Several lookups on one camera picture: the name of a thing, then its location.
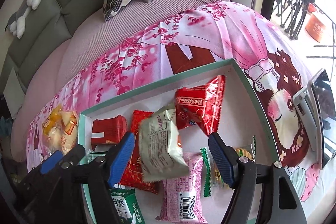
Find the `green milk biscuit pack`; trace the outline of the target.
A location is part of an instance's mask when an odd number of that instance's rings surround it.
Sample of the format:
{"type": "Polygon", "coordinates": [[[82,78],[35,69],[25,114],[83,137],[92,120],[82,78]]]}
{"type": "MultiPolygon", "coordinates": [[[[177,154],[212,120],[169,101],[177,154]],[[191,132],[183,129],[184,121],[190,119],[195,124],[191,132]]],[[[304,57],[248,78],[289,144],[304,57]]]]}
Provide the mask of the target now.
{"type": "Polygon", "coordinates": [[[110,190],[110,196],[121,223],[146,223],[135,195],[135,189],[127,189],[121,184],[115,184],[110,190]]]}

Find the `pink cartoon tablecloth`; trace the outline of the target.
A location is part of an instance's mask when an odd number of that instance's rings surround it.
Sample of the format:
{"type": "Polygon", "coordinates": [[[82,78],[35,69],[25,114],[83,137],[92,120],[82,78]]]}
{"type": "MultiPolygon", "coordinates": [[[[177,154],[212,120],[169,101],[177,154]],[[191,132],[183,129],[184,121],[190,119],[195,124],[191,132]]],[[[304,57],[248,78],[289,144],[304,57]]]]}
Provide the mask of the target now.
{"type": "Polygon", "coordinates": [[[248,7],[216,1],[159,20],[107,50],[68,81],[31,121],[27,167],[47,157],[42,123],[58,105],[82,112],[143,85],[205,64],[234,59],[264,108],[280,161],[306,215],[335,204],[335,163],[320,170],[290,97],[319,70],[304,47],[248,7]]]}

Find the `pink sofa seat cover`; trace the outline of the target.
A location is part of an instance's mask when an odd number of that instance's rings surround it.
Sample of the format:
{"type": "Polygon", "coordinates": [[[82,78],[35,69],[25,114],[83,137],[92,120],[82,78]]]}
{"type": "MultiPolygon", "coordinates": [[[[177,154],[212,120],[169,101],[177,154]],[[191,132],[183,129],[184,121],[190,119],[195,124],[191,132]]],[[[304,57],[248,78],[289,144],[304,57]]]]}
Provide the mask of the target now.
{"type": "Polygon", "coordinates": [[[216,0],[132,0],[118,15],[104,22],[102,11],[90,12],[74,34],[57,13],[34,37],[33,46],[22,62],[18,78],[26,88],[25,99],[13,124],[10,157],[26,159],[31,121],[72,77],[107,50],[119,45],[145,27],[184,10],[216,0]]]}

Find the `red gold packet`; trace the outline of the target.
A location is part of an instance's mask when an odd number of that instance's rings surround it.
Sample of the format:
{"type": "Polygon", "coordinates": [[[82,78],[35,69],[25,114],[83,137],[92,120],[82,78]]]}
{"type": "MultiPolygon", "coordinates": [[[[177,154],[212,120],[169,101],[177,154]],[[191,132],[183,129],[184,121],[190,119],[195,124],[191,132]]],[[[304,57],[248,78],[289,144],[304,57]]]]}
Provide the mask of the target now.
{"type": "Polygon", "coordinates": [[[137,188],[139,190],[148,191],[158,194],[159,185],[157,182],[144,182],[143,172],[141,168],[141,157],[139,155],[139,124],[146,118],[149,118],[153,113],[142,110],[134,110],[130,131],[135,135],[135,146],[128,162],[125,172],[122,175],[120,184],[137,188]]]}

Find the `yellow soft bread packet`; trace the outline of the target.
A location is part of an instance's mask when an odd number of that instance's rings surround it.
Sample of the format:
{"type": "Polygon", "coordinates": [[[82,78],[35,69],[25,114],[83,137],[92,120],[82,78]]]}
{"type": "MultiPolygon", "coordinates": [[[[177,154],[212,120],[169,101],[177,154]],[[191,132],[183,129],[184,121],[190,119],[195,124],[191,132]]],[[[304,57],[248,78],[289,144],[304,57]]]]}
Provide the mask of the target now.
{"type": "Polygon", "coordinates": [[[48,135],[51,128],[54,127],[58,123],[58,121],[61,120],[62,118],[61,111],[62,106],[61,105],[56,106],[56,108],[52,110],[50,115],[42,123],[42,129],[44,135],[48,135]]]}

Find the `red crinkled snack packet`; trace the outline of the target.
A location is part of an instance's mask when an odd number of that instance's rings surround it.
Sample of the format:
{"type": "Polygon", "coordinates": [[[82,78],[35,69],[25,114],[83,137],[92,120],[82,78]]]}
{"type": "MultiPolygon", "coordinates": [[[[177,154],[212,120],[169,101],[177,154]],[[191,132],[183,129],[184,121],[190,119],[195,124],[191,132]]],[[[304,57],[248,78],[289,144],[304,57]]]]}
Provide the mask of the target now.
{"type": "Polygon", "coordinates": [[[176,122],[179,130],[198,125],[206,136],[219,127],[225,76],[217,76],[204,85],[183,87],[175,92],[176,122]]]}

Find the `red wafer snack pack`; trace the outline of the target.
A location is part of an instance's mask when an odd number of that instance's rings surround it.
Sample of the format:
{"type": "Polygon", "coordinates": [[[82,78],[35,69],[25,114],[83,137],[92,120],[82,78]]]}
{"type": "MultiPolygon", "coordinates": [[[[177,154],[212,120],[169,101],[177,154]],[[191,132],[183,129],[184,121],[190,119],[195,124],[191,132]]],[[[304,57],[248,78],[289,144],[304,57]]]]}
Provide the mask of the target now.
{"type": "Polygon", "coordinates": [[[101,144],[117,144],[127,131],[127,121],[124,116],[96,119],[92,125],[91,147],[93,150],[101,144]]]}

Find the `pink snack packet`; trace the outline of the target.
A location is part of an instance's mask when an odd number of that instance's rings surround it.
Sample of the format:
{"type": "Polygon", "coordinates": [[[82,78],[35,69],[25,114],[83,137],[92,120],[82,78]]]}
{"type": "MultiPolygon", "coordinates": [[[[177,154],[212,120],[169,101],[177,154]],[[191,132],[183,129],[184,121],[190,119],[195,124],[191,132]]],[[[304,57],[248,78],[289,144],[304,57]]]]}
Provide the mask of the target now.
{"type": "Polygon", "coordinates": [[[155,219],[170,223],[207,223],[201,203],[203,158],[200,152],[185,152],[189,174],[163,181],[163,204],[155,219]]]}

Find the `orange bucket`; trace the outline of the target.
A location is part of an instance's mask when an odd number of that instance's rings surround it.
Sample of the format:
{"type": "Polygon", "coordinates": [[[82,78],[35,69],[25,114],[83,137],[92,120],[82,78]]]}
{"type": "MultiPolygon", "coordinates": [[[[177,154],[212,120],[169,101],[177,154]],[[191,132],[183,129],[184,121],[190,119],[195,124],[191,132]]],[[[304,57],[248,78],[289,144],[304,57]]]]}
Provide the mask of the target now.
{"type": "Polygon", "coordinates": [[[323,16],[319,8],[312,3],[309,3],[307,13],[310,15],[310,18],[305,26],[305,30],[316,42],[320,43],[326,30],[323,16]]]}

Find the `pale green striped packet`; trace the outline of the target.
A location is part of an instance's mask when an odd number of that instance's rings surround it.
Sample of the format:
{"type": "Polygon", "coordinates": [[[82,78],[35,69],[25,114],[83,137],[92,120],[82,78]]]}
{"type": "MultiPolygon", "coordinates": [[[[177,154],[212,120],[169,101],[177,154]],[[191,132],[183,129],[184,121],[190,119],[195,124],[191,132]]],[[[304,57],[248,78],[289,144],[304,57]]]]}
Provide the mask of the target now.
{"type": "Polygon", "coordinates": [[[102,156],[105,156],[105,155],[106,155],[106,151],[94,152],[94,151],[89,150],[88,154],[87,154],[87,164],[92,162],[97,157],[102,157],[102,156]]]}

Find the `teal shallow box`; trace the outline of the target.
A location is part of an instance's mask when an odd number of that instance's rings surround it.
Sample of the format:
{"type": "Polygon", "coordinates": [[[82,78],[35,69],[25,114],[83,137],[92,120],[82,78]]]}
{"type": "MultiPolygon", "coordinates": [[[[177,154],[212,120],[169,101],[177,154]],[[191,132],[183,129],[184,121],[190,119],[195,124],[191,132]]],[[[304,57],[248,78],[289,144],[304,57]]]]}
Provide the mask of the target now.
{"type": "MultiPolygon", "coordinates": [[[[198,68],[178,73],[163,80],[136,88],[103,103],[97,104],[80,114],[79,144],[88,154],[91,149],[92,124],[96,119],[114,118],[118,114],[124,116],[130,126],[134,110],[155,112],[173,102],[175,91],[182,87],[192,88],[206,84],[215,76],[226,77],[224,99],[220,114],[218,134],[226,145],[244,147],[256,136],[256,161],[271,165],[277,160],[277,152],[268,147],[270,127],[266,121],[264,110],[249,84],[243,71],[233,59],[203,65],[198,68]]],[[[208,138],[194,125],[180,131],[184,152],[198,152],[207,147],[208,138]]],[[[208,223],[220,223],[230,203],[233,190],[216,189],[211,197],[202,197],[203,214],[208,223]]],[[[136,189],[137,198],[145,223],[159,222],[163,201],[163,190],[159,194],[136,189]]]]}

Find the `cream white snack packet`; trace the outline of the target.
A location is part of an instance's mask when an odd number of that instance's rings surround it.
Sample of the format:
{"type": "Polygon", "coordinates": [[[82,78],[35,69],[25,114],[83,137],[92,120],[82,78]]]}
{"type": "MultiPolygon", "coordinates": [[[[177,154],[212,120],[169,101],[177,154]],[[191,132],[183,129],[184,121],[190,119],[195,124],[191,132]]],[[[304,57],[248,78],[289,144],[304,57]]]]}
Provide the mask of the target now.
{"type": "Polygon", "coordinates": [[[189,174],[173,103],[162,107],[138,126],[138,146],[144,182],[179,178],[189,174]]]}

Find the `grey white plush toy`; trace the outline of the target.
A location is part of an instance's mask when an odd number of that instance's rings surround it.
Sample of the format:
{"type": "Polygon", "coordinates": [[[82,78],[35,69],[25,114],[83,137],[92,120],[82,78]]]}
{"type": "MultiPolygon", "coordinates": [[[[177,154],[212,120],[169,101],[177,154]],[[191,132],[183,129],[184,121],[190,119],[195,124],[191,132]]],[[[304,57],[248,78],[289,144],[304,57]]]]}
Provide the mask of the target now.
{"type": "Polygon", "coordinates": [[[21,39],[26,28],[26,18],[31,11],[35,11],[41,0],[23,0],[19,9],[9,17],[5,31],[21,39]]]}

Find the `green cow biscuit packet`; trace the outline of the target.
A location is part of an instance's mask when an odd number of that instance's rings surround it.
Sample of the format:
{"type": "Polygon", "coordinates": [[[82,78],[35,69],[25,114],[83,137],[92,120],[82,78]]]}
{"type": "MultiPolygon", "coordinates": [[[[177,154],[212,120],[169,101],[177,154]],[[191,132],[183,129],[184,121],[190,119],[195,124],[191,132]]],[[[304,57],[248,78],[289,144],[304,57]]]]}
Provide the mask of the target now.
{"type": "Polygon", "coordinates": [[[201,155],[206,168],[203,196],[209,197],[215,188],[233,189],[236,186],[240,157],[255,162],[256,137],[253,135],[248,145],[234,148],[225,145],[215,132],[209,135],[208,147],[201,148],[201,155]]]}

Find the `swiss roll beige packet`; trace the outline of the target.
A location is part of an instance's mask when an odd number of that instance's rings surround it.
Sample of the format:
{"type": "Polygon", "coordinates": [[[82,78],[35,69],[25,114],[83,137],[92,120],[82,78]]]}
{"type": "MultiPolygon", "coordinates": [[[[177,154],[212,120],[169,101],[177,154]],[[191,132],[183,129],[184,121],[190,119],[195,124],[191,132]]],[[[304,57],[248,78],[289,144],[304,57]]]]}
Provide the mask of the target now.
{"type": "Polygon", "coordinates": [[[61,111],[60,119],[50,128],[47,148],[50,154],[61,151],[66,155],[76,144],[78,135],[78,115],[75,111],[61,111]]]}

